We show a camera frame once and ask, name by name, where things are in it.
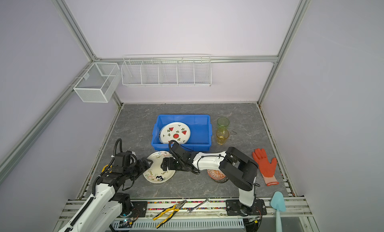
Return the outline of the cream floral plate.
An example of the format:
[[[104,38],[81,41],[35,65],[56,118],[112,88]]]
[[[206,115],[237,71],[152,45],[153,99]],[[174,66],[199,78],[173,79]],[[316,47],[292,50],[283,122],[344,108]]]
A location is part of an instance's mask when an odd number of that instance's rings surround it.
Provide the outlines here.
[[[161,168],[161,164],[164,158],[173,158],[173,157],[167,151],[157,151],[150,154],[147,157],[148,161],[153,162],[150,168],[143,173],[143,176],[147,181],[155,184],[164,183],[176,173],[175,170],[166,169],[164,171]]]

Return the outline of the white watermelon plate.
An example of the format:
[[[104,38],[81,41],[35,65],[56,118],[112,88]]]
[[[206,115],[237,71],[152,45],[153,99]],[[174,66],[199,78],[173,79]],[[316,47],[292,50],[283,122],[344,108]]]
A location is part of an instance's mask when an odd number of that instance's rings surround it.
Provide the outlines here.
[[[191,129],[182,122],[169,123],[159,133],[159,139],[162,144],[168,144],[171,140],[175,140],[179,144],[186,144],[190,137]]]

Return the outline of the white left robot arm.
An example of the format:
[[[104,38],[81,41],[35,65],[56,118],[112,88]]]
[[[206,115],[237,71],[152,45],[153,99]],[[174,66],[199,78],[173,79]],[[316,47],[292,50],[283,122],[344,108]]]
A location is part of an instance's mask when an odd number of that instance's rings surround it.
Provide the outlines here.
[[[153,161],[147,158],[138,159],[132,151],[124,152],[119,138],[112,160],[92,184],[91,195],[60,231],[105,232],[109,229],[114,232],[114,220],[120,215],[129,215],[134,209],[130,195],[118,190],[126,180],[134,183],[152,164]]]

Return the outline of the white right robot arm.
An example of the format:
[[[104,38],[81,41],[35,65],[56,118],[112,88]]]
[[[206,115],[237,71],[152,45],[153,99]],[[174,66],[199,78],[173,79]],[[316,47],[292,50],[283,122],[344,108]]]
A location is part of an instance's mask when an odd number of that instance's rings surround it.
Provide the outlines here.
[[[169,142],[171,157],[163,159],[163,171],[175,170],[199,174],[202,170],[222,172],[238,189],[240,215],[251,215],[255,202],[256,177],[259,165],[235,147],[219,153],[204,153],[186,150],[181,144]]]

